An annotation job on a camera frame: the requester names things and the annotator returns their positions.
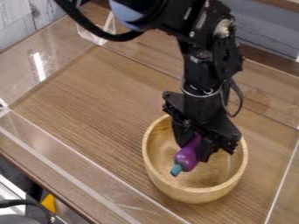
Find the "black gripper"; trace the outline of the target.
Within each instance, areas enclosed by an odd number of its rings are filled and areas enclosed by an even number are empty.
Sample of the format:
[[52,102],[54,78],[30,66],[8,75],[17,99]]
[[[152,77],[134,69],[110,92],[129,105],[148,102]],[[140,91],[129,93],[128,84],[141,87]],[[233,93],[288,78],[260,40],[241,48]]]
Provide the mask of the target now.
[[164,91],[162,99],[162,111],[172,118],[172,133],[177,145],[184,147],[196,133],[200,133],[204,137],[197,153],[200,162],[206,163],[220,148],[232,154],[238,146],[241,134],[225,110],[229,88],[218,88],[209,95]]

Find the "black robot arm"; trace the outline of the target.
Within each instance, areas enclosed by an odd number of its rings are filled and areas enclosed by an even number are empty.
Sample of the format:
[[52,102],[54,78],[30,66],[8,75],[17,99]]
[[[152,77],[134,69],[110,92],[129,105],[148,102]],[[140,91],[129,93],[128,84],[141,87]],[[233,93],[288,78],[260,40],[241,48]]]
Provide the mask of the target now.
[[230,121],[229,92],[238,91],[233,75],[242,70],[234,18],[220,0],[108,0],[126,31],[112,34],[98,28],[69,0],[53,0],[74,22],[94,36],[126,42],[158,30],[174,37],[182,56],[181,91],[162,93],[162,111],[172,118],[176,143],[194,137],[200,162],[218,150],[233,153],[241,134]]

